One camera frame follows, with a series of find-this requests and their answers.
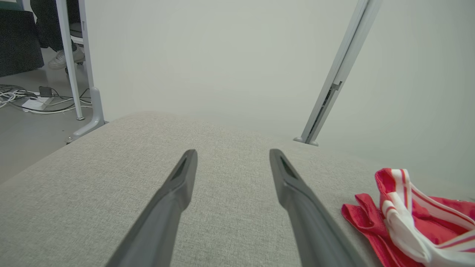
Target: metal foot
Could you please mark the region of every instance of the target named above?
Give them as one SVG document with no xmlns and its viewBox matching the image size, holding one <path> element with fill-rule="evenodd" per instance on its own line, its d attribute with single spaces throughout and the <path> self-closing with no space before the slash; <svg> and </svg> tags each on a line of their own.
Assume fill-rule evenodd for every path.
<svg viewBox="0 0 475 267">
<path fill-rule="evenodd" d="M 302 139 L 300 136 L 299 136 L 299 137 L 296 137 L 296 138 L 294 138 L 294 141 L 297 141 L 297 142 L 304 143 L 304 140 L 303 140 L 303 139 Z M 312 141 L 312 142 L 310 142 L 309 144 L 311 144 L 311 145 L 314 145 L 314 146 L 318 146 L 318 143 L 317 143 L 317 141 Z"/>
<path fill-rule="evenodd" d="M 294 141 L 301 142 L 301 143 L 303 143 L 303 142 L 304 142 L 304 140 L 303 140 L 303 139 L 302 139 L 300 136 L 299 136 L 299 137 L 296 137 L 296 138 L 294 138 Z"/>
<path fill-rule="evenodd" d="M 101 95 L 99 93 L 99 89 L 97 89 L 96 87 L 91 87 L 90 91 L 93 110 L 91 122 L 80 128 L 79 130 L 75 131 L 70 137 L 66 139 L 66 143 L 71 143 L 72 141 L 77 140 L 79 137 L 85 135 L 86 133 L 91 132 L 104 125 L 104 113 L 102 112 Z"/>
</svg>

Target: black pants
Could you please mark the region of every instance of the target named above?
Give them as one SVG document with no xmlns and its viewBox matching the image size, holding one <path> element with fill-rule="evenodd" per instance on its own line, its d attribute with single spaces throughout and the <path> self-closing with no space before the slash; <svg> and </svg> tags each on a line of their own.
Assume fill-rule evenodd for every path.
<svg viewBox="0 0 475 267">
<path fill-rule="evenodd" d="M 63 49 L 61 29 L 56 8 L 56 0 L 31 0 L 31 9 L 37 17 L 39 42 L 42 48 L 51 47 L 54 51 Z M 69 24 L 81 22 L 78 0 L 67 0 Z"/>
</svg>

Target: power adapter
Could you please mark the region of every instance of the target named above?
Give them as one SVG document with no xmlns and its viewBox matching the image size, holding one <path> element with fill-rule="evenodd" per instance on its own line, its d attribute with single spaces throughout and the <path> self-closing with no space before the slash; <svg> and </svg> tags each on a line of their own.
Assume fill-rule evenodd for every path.
<svg viewBox="0 0 475 267">
<path fill-rule="evenodd" d="M 40 97 L 52 97 L 53 96 L 53 89 L 48 86 L 40 86 L 39 87 L 39 96 Z"/>
</svg>

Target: table leg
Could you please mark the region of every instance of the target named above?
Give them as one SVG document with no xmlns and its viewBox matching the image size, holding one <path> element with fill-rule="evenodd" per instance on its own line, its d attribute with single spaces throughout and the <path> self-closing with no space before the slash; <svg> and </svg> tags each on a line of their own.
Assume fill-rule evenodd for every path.
<svg viewBox="0 0 475 267">
<path fill-rule="evenodd" d="M 61 28 L 61 37 L 63 39 L 63 49 L 66 56 L 66 66 L 69 70 L 69 82 L 73 91 L 74 104 L 76 106 L 77 120 L 84 120 L 79 101 L 79 92 L 77 89 L 76 69 L 74 67 L 73 49 L 71 48 L 71 33 L 69 31 L 69 19 L 67 16 L 66 0 L 56 0 L 56 6 L 59 16 L 59 27 Z"/>
</svg>

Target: power strip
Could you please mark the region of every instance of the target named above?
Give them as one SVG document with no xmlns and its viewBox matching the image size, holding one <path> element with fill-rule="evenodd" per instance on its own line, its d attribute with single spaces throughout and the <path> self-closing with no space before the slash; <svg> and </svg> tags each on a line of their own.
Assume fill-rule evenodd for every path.
<svg viewBox="0 0 475 267">
<path fill-rule="evenodd" d="M 45 110 L 45 108 L 48 106 L 49 103 L 51 103 L 51 101 L 53 101 L 53 98 L 54 98 L 54 97 L 40 97 L 39 93 L 35 93 L 35 95 L 38 95 L 38 99 L 43 101 L 44 103 L 40 102 L 36 99 L 28 99 L 28 101 L 26 101 L 21 106 L 31 108 L 31 109 L 35 109 L 35 110 Z M 26 109 L 26 108 L 24 108 L 23 111 L 24 112 L 29 112 L 29 110 Z"/>
</svg>

